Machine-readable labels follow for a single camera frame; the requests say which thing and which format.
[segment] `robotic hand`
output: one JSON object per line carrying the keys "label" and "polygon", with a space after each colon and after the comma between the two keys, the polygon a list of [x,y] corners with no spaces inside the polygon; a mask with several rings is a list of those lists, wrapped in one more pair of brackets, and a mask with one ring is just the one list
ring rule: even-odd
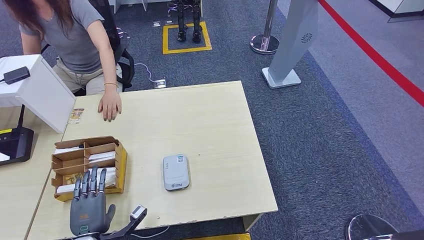
{"label": "robotic hand", "polygon": [[115,205],[106,212],[105,181],[106,168],[101,170],[97,191],[97,166],[87,171],[82,180],[78,178],[70,205],[70,230],[75,236],[103,234],[109,230],[115,215]]}
{"label": "robotic hand", "polygon": [[97,169],[97,166],[93,167],[91,178],[89,171],[84,174],[82,187],[81,179],[76,180],[70,204],[70,230],[78,240],[111,240],[128,236],[146,217],[147,208],[138,205],[129,215],[129,224],[126,227],[104,234],[109,230],[116,207],[111,204],[106,212],[106,168],[101,170],[98,190]]}

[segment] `yellow tape square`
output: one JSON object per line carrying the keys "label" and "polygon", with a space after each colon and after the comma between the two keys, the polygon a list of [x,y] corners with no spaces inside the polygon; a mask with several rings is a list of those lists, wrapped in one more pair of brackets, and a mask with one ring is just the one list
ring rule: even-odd
{"label": "yellow tape square", "polygon": [[[200,26],[202,28],[202,37],[206,46],[202,47],[192,47],[192,48],[183,48],[183,49],[168,49],[168,30],[178,28],[178,25],[165,25],[163,26],[163,41],[162,41],[162,52],[163,54],[181,54],[181,53],[190,53],[190,52],[199,52],[199,51],[208,51],[212,50],[211,40],[209,39],[208,29],[206,28],[206,22],[201,21]],[[187,27],[194,27],[193,23],[187,24]]]}

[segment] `long brown hair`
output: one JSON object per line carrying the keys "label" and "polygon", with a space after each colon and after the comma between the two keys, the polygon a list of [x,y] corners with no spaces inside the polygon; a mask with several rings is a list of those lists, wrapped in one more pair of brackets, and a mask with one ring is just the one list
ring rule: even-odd
{"label": "long brown hair", "polygon": [[[39,22],[37,6],[32,0],[3,0],[13,17],[22,25],[39,31],[44,35],[44,29]],[[46,0],[57,16],[59,26],[65,35],[68,35],[74,24],[70,0]]]}

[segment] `bracelet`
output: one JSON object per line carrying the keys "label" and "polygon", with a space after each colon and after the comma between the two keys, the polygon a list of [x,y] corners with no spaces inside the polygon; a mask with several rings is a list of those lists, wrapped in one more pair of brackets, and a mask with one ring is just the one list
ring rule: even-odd
{"label": "bracelet", "polygon": [[106,86],[106,84],[113,84],[113,85],[115,85],[115,86],[116,86],[116,88],[118,88],[118,84],[116,84],[116,83],[113,83],[113,82],[105,82],[105,83],[104,83],[104,85]]}

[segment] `red line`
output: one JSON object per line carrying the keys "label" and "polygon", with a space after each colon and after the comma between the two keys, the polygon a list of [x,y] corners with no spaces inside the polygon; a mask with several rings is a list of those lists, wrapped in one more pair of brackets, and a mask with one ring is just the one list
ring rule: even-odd
{"label": "red line", "polygon": [[376,63],[397,85],[424,107],[424,92],[392,66],[365,39],[361,37],[327,2],[318,0],[328,14],[350,38]]}

